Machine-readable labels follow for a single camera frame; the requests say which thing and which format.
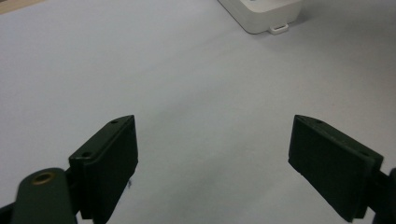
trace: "white device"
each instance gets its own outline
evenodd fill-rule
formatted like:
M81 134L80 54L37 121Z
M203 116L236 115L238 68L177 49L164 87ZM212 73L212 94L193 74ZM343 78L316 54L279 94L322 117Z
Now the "white device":
M289 30L297 19L302 0L219 0L236 21L251 34L269 31L277 35Z

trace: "white box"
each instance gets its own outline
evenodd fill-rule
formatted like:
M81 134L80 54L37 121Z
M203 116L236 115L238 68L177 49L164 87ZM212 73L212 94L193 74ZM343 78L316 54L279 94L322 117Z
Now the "white box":
M251 34L269 31L273 35L289 29L297 19L302 0L219 0L236 21Z

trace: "screw hole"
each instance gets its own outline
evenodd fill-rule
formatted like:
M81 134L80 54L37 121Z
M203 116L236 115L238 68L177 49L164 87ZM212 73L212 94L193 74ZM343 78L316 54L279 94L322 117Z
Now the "screw hole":
M89 158L91 155L92 155L91 152L84 152L84 153L82 153L81 156L82 156L83 158Z
M274 28L274 30L279 30L279 29L282 29L282 28L284 28L286 25L283 25L283 26L279 26L279 27L276 27L276 28Z
M367 152L360 151L360 154L366 157L370 157L370 155Z
M55 174L51 173L51 172L39 174L33 179L32 184L33 185L46 184L46 183L50 182L51 179L53 179L53 177L55 177Z

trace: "white surface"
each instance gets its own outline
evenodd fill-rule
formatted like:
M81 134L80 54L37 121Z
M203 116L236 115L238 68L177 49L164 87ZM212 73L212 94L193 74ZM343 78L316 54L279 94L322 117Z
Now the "white surface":
M305 0L249 35L217 0L49 0L0 16L0 203L106 122L140 163L109 223L345 223L287 163L295 114L396 165L396 2ZM373 213L355 223L371 223Z
M236 21L251 34L269 31L278 35L288 31L297 19L302 0L219 0Z

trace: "black plastic part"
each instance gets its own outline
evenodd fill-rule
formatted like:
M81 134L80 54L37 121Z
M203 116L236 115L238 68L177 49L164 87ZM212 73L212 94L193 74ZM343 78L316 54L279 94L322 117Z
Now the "black plastic part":
M20 183L12 224L75 224L65 173L45 169Z
M14 209L14 203L6 205L0 208L0 223L8 224L11 223L12 211Z
M396 169L389 176L381 173L369 195L369 206L375 211L374 224L396 223Z
M107 223L137 165L134 116L110 121L70 158L78 182L80 212Z
M346 221L365 215L383 157L329 124L295 116L289 163Z

